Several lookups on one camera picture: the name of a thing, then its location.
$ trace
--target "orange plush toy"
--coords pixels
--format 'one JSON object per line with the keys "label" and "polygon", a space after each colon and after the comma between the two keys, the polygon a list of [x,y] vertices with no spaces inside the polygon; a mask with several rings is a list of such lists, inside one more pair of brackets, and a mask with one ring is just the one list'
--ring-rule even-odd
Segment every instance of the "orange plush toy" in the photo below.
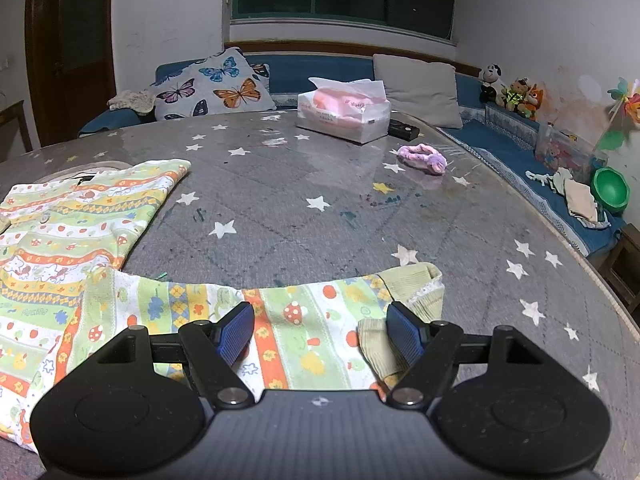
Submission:
{"label": "orange plush toy", "polygon": [[518,105],[517,111],[524,118],[536,120],[536,112],[542,105],[542,99],[544,98],[545,91],[542,88],[538,88],[533,85],[531,90],[527,92],[524,97],[524,102]]}

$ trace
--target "sofa armrest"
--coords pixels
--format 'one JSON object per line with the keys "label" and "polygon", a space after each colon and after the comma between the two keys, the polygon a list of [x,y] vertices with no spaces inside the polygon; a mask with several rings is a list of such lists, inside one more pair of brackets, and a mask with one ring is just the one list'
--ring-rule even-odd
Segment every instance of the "sofa armrest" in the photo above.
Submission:
{"label": "sofa armrest", "polygon": [[79,136],[82,137],[106,130],[116,130],[125,126],[136,126],[137,124],[142,124],[142,122],[138,114],[130,108],[106,110],[85,124],[80,130]]}

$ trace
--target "blue gripper pad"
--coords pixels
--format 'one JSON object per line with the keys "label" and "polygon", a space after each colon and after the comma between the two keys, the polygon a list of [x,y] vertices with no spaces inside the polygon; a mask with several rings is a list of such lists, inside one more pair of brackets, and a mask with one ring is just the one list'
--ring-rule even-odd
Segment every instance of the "blue gripper pad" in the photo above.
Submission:
{"label": "blue gripper pad", "polygon": [[231,366],[254,333],[254,308],[248,301],[238,303],[216,327],[221,328],[218,354]]}
{"label": "blue gripper pad", "polygon": [[420,326],[424,325],[417,316],[401,303],[394,301],[386,310],[386,334],[404,357],[413,366],[424,348],[420,339]]}

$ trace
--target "window sill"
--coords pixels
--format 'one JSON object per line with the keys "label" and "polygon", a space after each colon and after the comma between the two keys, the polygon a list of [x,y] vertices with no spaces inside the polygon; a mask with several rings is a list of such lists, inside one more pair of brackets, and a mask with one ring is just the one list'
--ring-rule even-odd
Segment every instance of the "window sill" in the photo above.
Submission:
{"label": "window sill", "polygon": [[380,25],[377,23],[365,23],[365,22],[352,22],[350,20],[329,20],[326,18],[235,18],[231,20],[231,25],[273,25],[273,24],[305,24],[305,25],[335,25],[339,27],[352,27],[359,29],[376,30],[382,32],[389,32],[391,34],[399,34],[401,36],[407,36],[411,38],[419,38],[421,40],[434,41],[435,43],[442,43],[449,46],[456,46],[457,43],[451,40],[445,40],[444,38],[438,38],[437,36],[431,36],[422,32],[414,32],[412,30],[406,30],[404,28],[389,27],[388,25]]}

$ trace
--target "butterfly pillow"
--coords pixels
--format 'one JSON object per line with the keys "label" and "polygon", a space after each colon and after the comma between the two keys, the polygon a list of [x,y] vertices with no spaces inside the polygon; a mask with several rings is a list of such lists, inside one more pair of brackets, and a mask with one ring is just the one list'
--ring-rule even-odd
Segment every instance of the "butterfly pillow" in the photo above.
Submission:
{"label": "butterfly pillow", "polygon": [[236,48],[198,60],[154,88],[156,119],[275,110],[263,84],[268,67],[255,69]]}

